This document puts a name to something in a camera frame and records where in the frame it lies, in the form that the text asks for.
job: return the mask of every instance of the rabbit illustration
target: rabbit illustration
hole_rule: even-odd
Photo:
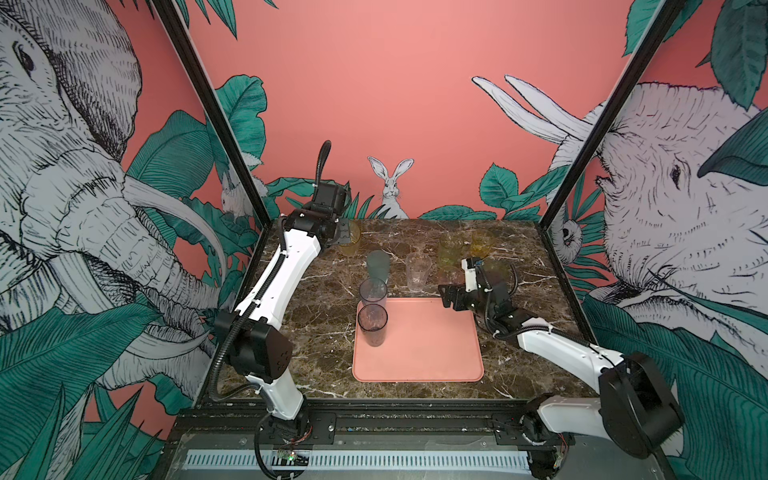
[[[373,173],[384,179],[384,193],[382,194],[382,205],[384,207],[382,211],[389,209],[384,218],[408,218],[408,214],[397,203],[397,197],[400,196],[397,178],[413,166],[413,159],[407,158],[400,162],[391,177],[381,161],[376,160],[374,157],[368,157],[368,160],[371,162],[371,167],[373,167]]]

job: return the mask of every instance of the pink tray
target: pink tray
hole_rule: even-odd
[[[388,298],[386,339],[372,347],[355,331],[352,374],[360,382],[477,382],[483,376],[475,320],[439,298]],[[357,306],[359,312],[362,303]]]

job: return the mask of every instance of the elephant ear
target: elephant ear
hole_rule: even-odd
[[[94,139],[113,158],[122,158],[134,132],[141,70],[107,2],[0,0],[0,10],[43,49]]]

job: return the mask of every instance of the elephant eye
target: elephant eye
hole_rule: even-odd
[[[672,181],[674,182],[674,186],[677,187],[677,189],[680,189],[680,165],[675,165],[672,167],[672,171],[670,172],[670,177],[672,178]]]
[[[31,75],[31,72],[35,69],[35,63],[32,61],[32,57],[24,51],[24,47],[18,42],[14,42],[13,52],[16,53],[16,58],[18,58],[18,62],[22,64],[27,75]]]

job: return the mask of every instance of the rabbit ear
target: rabbit ear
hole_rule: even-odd
[[[389,179],[389,172],[386,170],[386,167],[383,163],[381,163],[381,161],[376,160],[374,157],[368,157],[368,161],[371,162],[371,167],[373,167],[374,174],[378,175],[384,180]]]
[[[413,159],[412,158],[406,158],[402,162],[400,162],[395,169],[395,173],[392,174],[392,178],[397,178],[400,175],[404,174],[410,167],[413,167]]]

